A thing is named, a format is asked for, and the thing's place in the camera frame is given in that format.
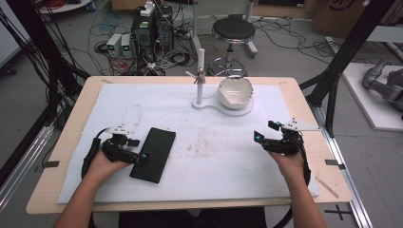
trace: table surface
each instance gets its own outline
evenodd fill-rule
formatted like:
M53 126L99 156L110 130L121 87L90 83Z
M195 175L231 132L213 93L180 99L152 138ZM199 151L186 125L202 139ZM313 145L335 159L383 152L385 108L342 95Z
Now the table surface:
M208 84L218 85L223 78L208 77ZM297 81L292 78L248 77L253 85L278 85L292 117L308 124L317 125L316 119ZM72 110L67 124L49 161L59 161L58 167L46 168L29 200L27 211L30 214L60 213L64 204L56 203L62 189L67 167L83 132L86 120L95 105L101 87L104 84L183 84L192 85L191 77L90 77ZM352 194L338 166L326 165L325 160L333 160L328 144L320 131L303 132L308 162L316 176L320 196L317 203L348 202ZM184 200L153 202L113 202L95 203L93 211L130 211L130 210L164 210L215 208L236 206L266 206L290 204L289 199L220 199L220 200Z

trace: concrete floor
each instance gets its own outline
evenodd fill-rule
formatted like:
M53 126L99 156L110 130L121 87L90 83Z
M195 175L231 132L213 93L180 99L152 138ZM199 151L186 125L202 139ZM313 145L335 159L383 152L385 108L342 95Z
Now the concrete floor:
M131 27L131 15L114 12L108 4L92 13L84 9L77 9L58 14L57 18L61 31L72 49L74 58L91 75L101 75L105 73L100 70L101 68L108 69L107 58L93 50L96 43L107 41L107 36L94 35L99 34L100 31L107 31L107 28L100 24L120 24L115 32ZM200 20L200 28L207 25L201 34L211 34L209 29L211 24L209 23L213 21L212 17ZM283 25L291 23L291 30L306 38L304 44L306 46L311 46L313 42L324 41L323 35L312 32L310 21L293 20L289 22L279 20L277 23ZM200 39L201 45L206 49L206 63L210 63L215 58L225 54L226 44L211 36L200 36ZM336 40L336 42L341 44L342 40ZM258 48L259 54L251 59L244 47L235 47L234 58L245 64L249 76L293 77L302 83L321 73L326 68L326 63L330 63L332 57L320 56L312 48L303 50L306 54L319 58L319 61L298 51L296 49L298 43L299 38L291 36L286 30L272 30L268 32L268 35L258 30L254 44ZM365 59L365 61L376 63L383 56L388 56L392 64L401 65L400 60L378 45L381 44L367 43L353 61L362 62L361 59ZM97 62L94 64L86 52L93 55L100 64L98 65ZM18 54L11 63L17 69L17 74L10 76L2 73L0 77L0 91L2 93L0 98L0 106L2 106L0 124L2 129L7 129L7 131L3 130L0 135L0 143L3 148L0 159L1 165L4 164L6 158L43 111L46 102L45 86L33 73L32 66L24 54ZM196 66L177 66L167 70L166 75L184 75L186 70L196 72ZM304 91L305 94L309 94L309 92L310 89ZM372 226L401 227L403 224L403 197L401 195L403 180L399 175L399 170L401 170L401 163L403 162L403 141L401 140L403 133L372 130L343 80L339 82L334 124L338 146L369 214ZM40 164L41 159L51 148L52 142L56 141L59 134L60 131L56 130L52 140L29 170L10 201L1 208L1 227L50 227L56 220L57 215L29 215L25 207L41 175L35 172L34 168ZM341 211L351 212L348 204L339 204L338 207ZM354 217L348 213L342 216L329 213L329 211L336 210L334 204L322 204L319 205L319 208L329 227L357 226ZM266 208L268 227L276 224L276 221L282 218L286 210L288 207ZM98 227L117 227L117 215L117 213L96 213L95 220Z

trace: white stand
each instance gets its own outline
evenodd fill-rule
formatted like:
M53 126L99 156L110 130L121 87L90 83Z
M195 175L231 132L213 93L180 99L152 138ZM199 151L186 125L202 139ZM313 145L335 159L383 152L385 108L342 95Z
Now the white stand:
M219 98L218 98L218 92L216 92L213 96L209 98L202 98L201 104L198 104L197 99L193 100L193 107L196 109L204 109L204 108L214 108L218 110L220 113L229 116L229 117L241 117L249 112L252 111L253 108L253 98L249 101L248 105L246 107L240 108L240 109L231 109L226 106L224 106Z
M198 101L198 104L199 105L201 105L202 104L202 85L205 83L205 78L204 78L204 49L203 48L199 48L198 49L198 56L200 57L199 59L198 59L198 71L199 71L199 74L202 74L202 77L203 77L203 82L199 82L198 83L198 98L197 98L197 101Z

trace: metal bowl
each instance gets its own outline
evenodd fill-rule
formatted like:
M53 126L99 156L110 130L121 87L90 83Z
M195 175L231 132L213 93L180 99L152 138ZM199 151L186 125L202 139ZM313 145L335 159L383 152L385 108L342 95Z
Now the metal bowl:
M249 80L240 76L229 76L221 81L218 97L231 109L246 107L252 99L253 88Z

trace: hand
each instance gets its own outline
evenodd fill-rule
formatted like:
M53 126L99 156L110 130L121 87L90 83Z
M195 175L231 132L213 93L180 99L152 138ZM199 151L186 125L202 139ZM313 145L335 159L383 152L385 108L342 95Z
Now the hand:
M101 184L112 176L113 173L119 169L128 167L129 165L129 163L122 161L112 162L105 156L102 150L99 150L95 158L92 160L85 178L88 178L91 181L97 181Z
M303 178L303 159L297 153L296 155L283 156L279 153L269 152L269 155L278 164L279 171L286 181L295 178Z

